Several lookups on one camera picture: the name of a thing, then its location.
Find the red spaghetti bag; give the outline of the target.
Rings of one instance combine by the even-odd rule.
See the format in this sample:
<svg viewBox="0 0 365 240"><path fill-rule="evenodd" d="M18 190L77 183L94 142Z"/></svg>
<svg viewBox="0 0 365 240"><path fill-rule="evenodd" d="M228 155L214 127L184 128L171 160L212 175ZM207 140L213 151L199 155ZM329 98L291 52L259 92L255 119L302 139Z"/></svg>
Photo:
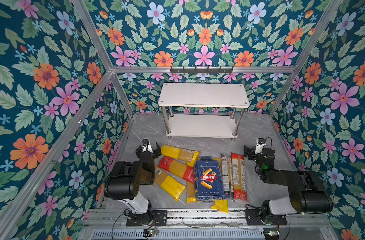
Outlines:
<svg viewBox="0 0 365 240"><path fill-rule="evenodd" d="M187 182L194 183L193 167L183 164L170 157L163 157L158 167L165 170Z"/></svg>

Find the red-edged spaghetti bag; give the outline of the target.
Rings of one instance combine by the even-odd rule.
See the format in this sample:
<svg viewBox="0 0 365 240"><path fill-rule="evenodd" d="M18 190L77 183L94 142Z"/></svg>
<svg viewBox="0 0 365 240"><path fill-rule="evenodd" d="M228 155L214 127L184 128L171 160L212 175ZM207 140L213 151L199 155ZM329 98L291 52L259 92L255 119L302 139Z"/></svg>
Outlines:
<svg viewBox="0 0 365 240"><path fill-rule="evenodd" d="M247 202L244 156L231 153L231 163L233 171L233 199Z"/></svg>

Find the blue Barilla pasta bag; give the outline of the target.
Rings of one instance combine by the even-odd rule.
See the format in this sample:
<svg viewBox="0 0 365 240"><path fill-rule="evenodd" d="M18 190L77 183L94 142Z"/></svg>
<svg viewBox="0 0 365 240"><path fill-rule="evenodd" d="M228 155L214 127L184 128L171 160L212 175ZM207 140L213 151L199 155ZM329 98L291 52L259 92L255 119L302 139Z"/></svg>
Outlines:
<svg viewBox="0 0 365 240"><path fill-rule="evenodd" d="M209 156L199 158L194 165L194 193L197 201L225 199L221 169L218 161Z"/></svg>

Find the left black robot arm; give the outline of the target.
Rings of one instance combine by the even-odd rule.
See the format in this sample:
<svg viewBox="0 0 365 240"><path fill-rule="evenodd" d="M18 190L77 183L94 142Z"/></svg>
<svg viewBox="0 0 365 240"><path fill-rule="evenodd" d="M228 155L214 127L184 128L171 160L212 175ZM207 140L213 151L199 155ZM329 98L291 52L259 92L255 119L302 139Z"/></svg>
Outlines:
<svg viewBox="0 0 365 240"><path fill-rule="evenodd" d="M153 220L150 200L140 193L140 186L153 185L156 177L155 159L162 155L161 146L153 149L149 139L143 139L135 150L137 161L116 162L108 174L104 195L127 206L128 216L143 224Z"/></svg>

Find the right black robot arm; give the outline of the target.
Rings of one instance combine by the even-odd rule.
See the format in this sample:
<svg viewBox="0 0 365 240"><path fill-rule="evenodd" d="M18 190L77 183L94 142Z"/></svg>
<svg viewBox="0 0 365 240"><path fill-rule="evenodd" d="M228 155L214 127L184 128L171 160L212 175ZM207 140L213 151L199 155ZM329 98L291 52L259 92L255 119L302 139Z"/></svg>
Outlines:
<svg viewBox="0 0 365 240"><path fill-rule="evenodd" d="M325 214L334 208L326 188L314 171L275 169L275 151L266 148L266 139L258 138L254 147L244 146L243 156L255 162L254 171L265 184L285 186L288 196L265 200L257 208L256 218L265 225L286 224L286 216L298 214Z"/></svg>

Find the white two-tier shelf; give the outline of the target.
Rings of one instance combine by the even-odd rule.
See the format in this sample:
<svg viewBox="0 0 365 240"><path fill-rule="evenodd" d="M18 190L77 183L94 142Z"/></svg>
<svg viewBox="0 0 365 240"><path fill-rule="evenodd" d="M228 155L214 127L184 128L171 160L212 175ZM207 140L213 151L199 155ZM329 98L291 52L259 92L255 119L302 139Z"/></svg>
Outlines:
<svg viewBox="0 0 365 240"><path fill-rule="evenodd" d="M250 106L245 87L241 84L167 83L162 87L159 106L171 137L236 139L241 120L235 119L236 109L243 116ZM174 107L231 108L229 115L174 114Z"/></svg>

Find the clear spaghetti bag label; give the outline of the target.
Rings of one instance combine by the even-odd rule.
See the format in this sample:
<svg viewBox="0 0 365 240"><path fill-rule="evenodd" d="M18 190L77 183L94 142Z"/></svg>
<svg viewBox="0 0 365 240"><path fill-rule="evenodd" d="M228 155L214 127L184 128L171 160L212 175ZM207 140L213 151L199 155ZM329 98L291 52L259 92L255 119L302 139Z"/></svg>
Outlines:
<svg viewBox="0 0 365 240"><path fill-rule="evenodd" d="M225 154L220 155L221 159L221 177L222 185L226 198L233 199L233 178L232 178L232 164L230 156Z"/></svg>

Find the yellow spaghetti bag top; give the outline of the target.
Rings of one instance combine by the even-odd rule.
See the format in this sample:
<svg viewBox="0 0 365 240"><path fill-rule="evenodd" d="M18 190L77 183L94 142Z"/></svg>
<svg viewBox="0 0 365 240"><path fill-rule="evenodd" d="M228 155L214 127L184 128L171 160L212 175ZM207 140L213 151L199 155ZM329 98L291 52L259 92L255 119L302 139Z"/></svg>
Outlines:
<svg viewBox="0 0 365 240"><path fill-rule="evenodd" d="M163 156L185 162L190 167L194 166L199 155L198 151L191 151L170 145L162 145L161 153Z"/></svg>

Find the yellow spaghetti bag long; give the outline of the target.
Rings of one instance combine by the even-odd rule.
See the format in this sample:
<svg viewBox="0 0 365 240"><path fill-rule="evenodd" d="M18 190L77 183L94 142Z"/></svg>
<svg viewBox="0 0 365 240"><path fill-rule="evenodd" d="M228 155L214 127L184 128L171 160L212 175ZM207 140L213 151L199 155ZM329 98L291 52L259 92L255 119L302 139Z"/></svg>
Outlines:
<svg viewBox="0 0 365 240"><path fill-rule="evenodd" d="M227 199L215 200L211 209L228 214L228 201Z"/></svg>

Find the yellow spaghetti bag upright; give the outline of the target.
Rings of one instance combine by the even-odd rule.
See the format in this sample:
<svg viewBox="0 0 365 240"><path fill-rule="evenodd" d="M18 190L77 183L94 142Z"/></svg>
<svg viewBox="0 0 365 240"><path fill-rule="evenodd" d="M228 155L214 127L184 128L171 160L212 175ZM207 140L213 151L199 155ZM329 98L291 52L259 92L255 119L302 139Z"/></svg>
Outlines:
<svg viewBox="0 0 365 240"><path fill-rule="evenodd" d="M186 183L186 203L196 203L196 197L195 197L195 188L194 184L191 182Z"/></svg>

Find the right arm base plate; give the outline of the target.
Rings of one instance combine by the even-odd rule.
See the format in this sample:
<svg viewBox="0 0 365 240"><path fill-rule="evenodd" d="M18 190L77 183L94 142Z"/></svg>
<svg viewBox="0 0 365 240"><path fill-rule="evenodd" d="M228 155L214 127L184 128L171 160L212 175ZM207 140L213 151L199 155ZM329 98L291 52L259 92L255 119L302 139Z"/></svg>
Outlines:
<svg viewBox="0 0 365 240"><path fill-rule="evenodd" d="M244 213L246 222L249 226L287 226L288 224L285 215L262 214L261 211L257 209L246 209Z"/></svg>

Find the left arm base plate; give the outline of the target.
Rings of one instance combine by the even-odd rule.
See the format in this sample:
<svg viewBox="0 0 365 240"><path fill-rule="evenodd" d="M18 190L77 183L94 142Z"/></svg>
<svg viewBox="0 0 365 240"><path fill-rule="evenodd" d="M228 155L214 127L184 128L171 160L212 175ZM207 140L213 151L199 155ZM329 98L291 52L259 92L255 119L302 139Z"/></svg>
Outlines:
<svg viewBox="0 0 365 240"><path fill-rule="evenodd" d="M127 216L127 227L164 227L167 225L168 211L148 210L145 214L134 214L129 211L125 216Z"/></svg>

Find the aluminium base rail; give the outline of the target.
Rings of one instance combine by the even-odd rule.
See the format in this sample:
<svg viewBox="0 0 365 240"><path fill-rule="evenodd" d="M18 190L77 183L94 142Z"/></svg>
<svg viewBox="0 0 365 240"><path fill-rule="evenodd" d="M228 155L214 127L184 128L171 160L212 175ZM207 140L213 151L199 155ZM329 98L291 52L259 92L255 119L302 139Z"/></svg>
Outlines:
<svg viewBox="0 0 365 240"><path fill-rule="evenodd" d="M322 215L286 217L287 226L249 226L244 208L166 209L167 225L127 227L122 209L98 209L82 227L80 240L337 240Z"/></svg>

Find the metal hook rail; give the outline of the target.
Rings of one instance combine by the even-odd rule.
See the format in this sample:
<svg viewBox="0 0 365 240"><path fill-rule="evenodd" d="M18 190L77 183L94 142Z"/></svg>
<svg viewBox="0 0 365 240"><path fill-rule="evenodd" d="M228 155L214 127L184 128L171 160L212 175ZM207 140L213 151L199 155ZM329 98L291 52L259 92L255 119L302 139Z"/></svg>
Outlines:
<svg viewBox="0 0 365 240"><path fill-rule="evenodd" d="M171 67L171 74L228 74L233 72L233 67Z"/></svg>

